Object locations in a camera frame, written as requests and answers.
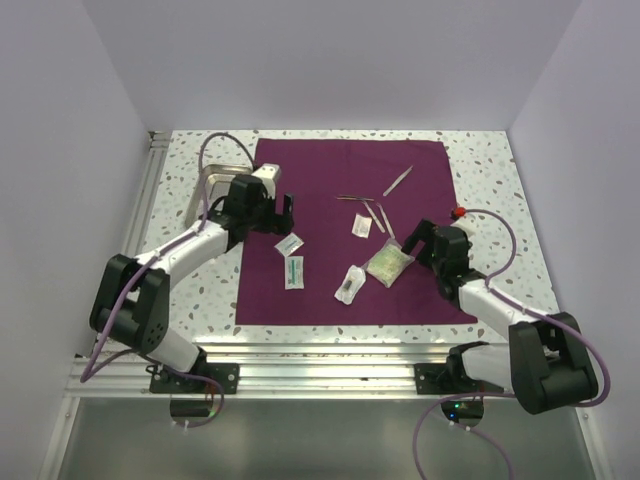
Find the green-print long packet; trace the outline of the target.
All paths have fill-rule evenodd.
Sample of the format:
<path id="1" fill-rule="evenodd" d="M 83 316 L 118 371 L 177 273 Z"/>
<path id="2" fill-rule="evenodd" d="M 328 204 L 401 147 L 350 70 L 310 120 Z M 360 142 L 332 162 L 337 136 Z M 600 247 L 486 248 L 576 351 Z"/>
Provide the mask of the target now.
<path id="1" fill-rule="evenodd" d="M 284 261 L 286 290 L 302 290 L 304 288 L 304 257 L 288 256 Z"/>

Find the straight steel tweezers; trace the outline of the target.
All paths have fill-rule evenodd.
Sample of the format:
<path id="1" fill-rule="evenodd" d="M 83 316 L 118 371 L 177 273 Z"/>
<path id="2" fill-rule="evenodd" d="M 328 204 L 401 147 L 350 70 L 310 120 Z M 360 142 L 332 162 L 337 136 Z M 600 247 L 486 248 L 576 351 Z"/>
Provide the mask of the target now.
<path id="1" fill-rule="evenodd" d="M 412 172 L 413 165 L 403 171 L 387 189 L 383 192 L 383 197 L 389 196 L 389 194 Z"/>

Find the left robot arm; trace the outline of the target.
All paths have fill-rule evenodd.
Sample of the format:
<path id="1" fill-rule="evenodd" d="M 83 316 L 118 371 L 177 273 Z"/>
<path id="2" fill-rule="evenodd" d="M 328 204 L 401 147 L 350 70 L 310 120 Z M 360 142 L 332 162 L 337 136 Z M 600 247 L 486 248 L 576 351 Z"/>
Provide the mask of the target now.
<path id="1" fill-rule="evenodd" d="M 280 167 L 265 164 L 251 174 L 235 176 L 222 208 L 212 204 L 184 233 L 154 250 L 107 263 L 90 314 L 90 327 L 100 334 L 83 382 L 107 365 L 96 365 L 108 339 L 168 369 L 185 392 L 201 390 L 208 379 L 201 349 L 169 327 L 171 290 L 203 264 L 244 242 L 251 232 L 285 236 L 293 228 L 293 197 L 284 196 L 276 212 Z"/>

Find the purple cloth mat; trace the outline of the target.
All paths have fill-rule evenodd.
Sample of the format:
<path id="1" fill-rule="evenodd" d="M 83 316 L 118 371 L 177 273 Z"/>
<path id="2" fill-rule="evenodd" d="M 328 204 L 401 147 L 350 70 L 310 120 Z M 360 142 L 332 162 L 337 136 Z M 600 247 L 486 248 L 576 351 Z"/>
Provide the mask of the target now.
<path id="1" fill-rule="evenodd" d="M 450 222 L 456 206 L 453 175 L 445 146 L 436 141 L 260 139 L 258 164 L 277 164 L 277 192 L 294 197 L 293 231 L 304 245 L 304 288 L 284 288 L 284 257 L 275 235 L 251 233 L 243 246 L 236 322 L 241 326 L 459 325 L 475 318 L 438 293 L 434 275 L 412 263 L 390 287 L 368 278 L 351 305 L 334 298 L 350 266 L 364 265 L 386 242 L 372 220 L 369 237 L 351 233 L 356 214 L 371 217 L 369 202 L 384 222 L 383 206 L 398 242 L 419 221 Z M 412 172 L 389 194 L 383 192 L 407 168 Z"/>

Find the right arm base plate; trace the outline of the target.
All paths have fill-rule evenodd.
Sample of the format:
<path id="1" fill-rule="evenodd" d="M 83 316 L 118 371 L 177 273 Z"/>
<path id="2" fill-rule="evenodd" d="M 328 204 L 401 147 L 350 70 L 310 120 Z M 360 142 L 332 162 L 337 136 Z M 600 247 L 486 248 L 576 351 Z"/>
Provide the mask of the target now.
<path id="1" fill-rule="evenodd" d="M 485 390 L 481 382 L 455 379 L 444 363 L 416 363 L 413 372 L 418 395 L 452 395 Z"/>

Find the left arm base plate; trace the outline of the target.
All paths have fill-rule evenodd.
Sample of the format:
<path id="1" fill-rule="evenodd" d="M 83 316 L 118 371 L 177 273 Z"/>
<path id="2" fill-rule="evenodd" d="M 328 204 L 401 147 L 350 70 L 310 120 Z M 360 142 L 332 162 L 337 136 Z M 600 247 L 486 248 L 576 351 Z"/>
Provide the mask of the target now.
<path id="1" fill-rule="evenodd" d="M 167 367 L 148 365 L 145 369 L 151 375 L 149 391 L 153 394 L 235 394 L 240 379 L 237 363 L 201 364 L 190 373 L 175 373 Z"/>

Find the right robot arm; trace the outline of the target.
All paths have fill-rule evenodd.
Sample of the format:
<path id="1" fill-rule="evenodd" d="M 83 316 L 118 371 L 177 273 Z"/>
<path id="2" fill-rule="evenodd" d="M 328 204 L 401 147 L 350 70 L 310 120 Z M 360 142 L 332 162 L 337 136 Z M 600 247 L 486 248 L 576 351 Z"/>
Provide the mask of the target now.
<path id="1" fill-rule="evenodd" d="M 439 226 L 421 220 L 402 246 L 434 274 L 440 296 L 459 311 L 482 320 L 507 339 L 449 350 L 439 376 L 439 392 L 473 394 L 482 387 L 513 395 L 530 414 L 564 406 L 591 407 L 611 390 L 602 357 L 582 335 L 576 319 L 527 307 L 491 284 L 491 276 L 470 265 L 470 235 L 460 224 Z"/>

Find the curved steel tweezers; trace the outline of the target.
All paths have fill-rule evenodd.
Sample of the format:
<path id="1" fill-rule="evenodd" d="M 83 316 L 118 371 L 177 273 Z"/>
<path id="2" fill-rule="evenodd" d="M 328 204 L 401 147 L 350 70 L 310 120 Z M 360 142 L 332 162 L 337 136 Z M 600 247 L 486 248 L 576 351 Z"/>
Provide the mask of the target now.
<path id="1" fill-rule="evenodd" d="M 375 211 L 373 210 L 373 208 L 370 206 L 369 202 L 366 200 L 362 201 L 363 205 L 365 206 L 366 210 L 368 211 L 369 215 L 371 216 L 373 222 L 375 223 L 375 225 L 377 226 L 377 228 L 379 229 L 379 231 L 381 233 L 386 233 L 386 230 L 382 224 L 382 222 L 380 221 L 380 219 L 378 218 L 378 216 L 376 215 Z"/>
<path id="2" fill-rule="evenodd" d="M 380 214 L 381 214 L 381 216 L 382 216 L 382 219 L 383 219 L 383 222 L 384 222 L 384 225 L 385 225 L 386 231 L 388 232 L 388 234 L 389 234 L 390 238 L 395 239 L 395 233 L 394 233 L 394 230 L 393 230 L 393 228 L 392 228 L 392 226 L 391 226 L 391 223 L 390 223 L 390 221 L 389 221 L 389 219 L 388 219 L 388 216 L 387 216 L 387 214 L 386 214 L 386 212 L 385 212 L 385 210 L 384 210 L 383 206 L 381 205 L 381 203 L 380 203 L 380 202 L 376 202 L 376 205 L 377 205 L 377 207 L 378 207 L 378 209 L 379 209 L 379 211 L 380 211 Z"/>

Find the green-print glove bag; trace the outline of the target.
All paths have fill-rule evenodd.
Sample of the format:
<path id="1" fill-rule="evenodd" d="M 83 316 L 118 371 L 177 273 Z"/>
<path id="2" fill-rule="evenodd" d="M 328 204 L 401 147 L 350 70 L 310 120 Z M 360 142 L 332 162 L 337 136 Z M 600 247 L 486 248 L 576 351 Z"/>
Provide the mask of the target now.
<path id="1" fill-rule="evenodd" d="M 364 270 L 386 288 L 390 288 L 414 260 L 413 256 L 402 251 L 395 239 L 389 238 L 365 264 Z"/>

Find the clear pouch with black item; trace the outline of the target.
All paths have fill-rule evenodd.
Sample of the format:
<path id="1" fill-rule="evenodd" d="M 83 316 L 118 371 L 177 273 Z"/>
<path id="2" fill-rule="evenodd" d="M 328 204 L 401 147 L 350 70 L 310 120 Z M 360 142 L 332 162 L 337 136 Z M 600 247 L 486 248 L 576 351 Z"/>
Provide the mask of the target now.
<path id="1" fill-rule="evenodd" d="M 351 305 L 366 282 L 366 272 L 362 267 L 352 265 L 334 293 L 334 298 L 344 305 Z"/>

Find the white square blue-text sachet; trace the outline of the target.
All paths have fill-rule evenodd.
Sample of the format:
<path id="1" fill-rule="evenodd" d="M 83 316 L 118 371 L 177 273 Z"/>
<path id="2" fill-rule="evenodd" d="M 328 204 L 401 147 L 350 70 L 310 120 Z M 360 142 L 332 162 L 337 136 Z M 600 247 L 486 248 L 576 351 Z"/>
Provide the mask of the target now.
<path id="1" fill-rule="evenodd" d="M 295 251 L 304 245 L 304 241 L 295 233 L 290 233 L 281 241 L 279 241 L 274 248 L 283 256 L 288 257 Z"/>

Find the stainless steel tray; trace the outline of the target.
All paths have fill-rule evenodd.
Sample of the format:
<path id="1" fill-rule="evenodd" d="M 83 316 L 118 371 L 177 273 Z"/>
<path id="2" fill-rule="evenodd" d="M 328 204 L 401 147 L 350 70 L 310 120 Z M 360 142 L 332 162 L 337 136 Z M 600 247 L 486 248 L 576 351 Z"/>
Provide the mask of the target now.
<path id="1" fill-rule="evenodd" d="M 232 179 L 238 174 L 244 174 L 247 169 L 238 165 L 209 164 L 204 167 L 202 179 L 196 182 L 189 204 L 186 209 L 183 225 L 188 228 L 204 212 L 203 193 L 207 195 L 208 205 L 225 196 Z"/>

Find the small white packet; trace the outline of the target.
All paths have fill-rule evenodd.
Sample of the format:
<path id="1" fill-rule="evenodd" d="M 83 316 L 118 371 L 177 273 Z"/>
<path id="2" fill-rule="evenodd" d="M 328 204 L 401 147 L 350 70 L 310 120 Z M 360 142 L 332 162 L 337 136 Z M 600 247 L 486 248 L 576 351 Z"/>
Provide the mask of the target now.
<path id="1" fill-rule="evenodd" d="M 372 218 L 356 214 L 351 233 L 358 238 L 368 238 L 370 234 Z"/>

